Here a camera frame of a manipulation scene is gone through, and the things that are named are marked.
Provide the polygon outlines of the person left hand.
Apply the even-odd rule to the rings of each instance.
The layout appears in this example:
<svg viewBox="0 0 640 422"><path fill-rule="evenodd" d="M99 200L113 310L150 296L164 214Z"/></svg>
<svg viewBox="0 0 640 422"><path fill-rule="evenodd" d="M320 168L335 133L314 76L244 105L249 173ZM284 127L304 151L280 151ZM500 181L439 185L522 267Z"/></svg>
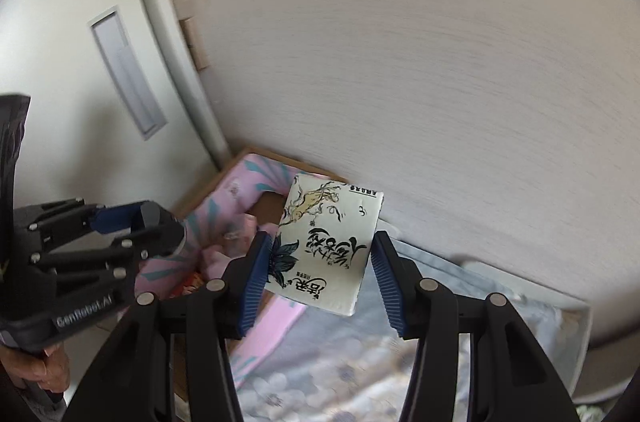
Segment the person left hand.
<svg viewBox="0 0 640 422"><path fill-rule="evenodd" d="M64 393L70 387L70 360L63 343L46 348L43 357L2 346L1 364L17 387L32 382L52 393Z"/></svg>

